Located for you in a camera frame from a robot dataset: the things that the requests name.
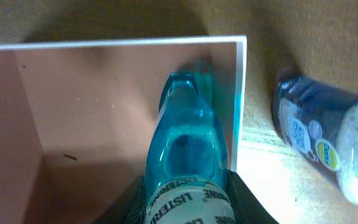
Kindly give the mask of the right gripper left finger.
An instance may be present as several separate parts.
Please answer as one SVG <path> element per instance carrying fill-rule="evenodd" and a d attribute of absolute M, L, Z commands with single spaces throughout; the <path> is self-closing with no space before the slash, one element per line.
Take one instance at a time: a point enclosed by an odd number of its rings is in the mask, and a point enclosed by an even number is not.
<path fill-rule="evenodd" d="M 138 176 L 109 208 L 91 223 L 143 223 L 145 199 L 144 176 Z"/>

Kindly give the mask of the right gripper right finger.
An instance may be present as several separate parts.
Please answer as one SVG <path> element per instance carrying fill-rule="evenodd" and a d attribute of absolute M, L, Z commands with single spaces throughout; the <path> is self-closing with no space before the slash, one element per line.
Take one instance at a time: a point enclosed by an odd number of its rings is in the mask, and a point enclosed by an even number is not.
<path fill-rule="evenodd" d="M 237 224 L 278 224 L 237 172 L 227 171 L 226 193 Z"/>

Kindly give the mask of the teal Listerine mouthwash bottle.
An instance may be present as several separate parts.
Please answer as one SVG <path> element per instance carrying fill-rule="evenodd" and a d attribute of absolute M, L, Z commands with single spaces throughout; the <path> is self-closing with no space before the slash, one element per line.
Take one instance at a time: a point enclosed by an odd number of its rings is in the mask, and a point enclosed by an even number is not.
<path fill-rule="evenodd" d="M 147 154 L 145 223 L 236 222 L 225 191 L 226 142 L 212 99 L 210 61 L 169 74 Z"/>

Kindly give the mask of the dark blue soap bottle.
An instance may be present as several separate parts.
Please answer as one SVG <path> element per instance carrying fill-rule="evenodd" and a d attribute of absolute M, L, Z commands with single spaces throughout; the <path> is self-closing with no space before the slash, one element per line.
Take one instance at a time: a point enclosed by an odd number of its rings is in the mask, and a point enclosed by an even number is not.
<path fill-rule="evenodd" d="M 272 111 L 284 143 L 358 205 L 358 94 L 294 75 L 277 83 Z"/>

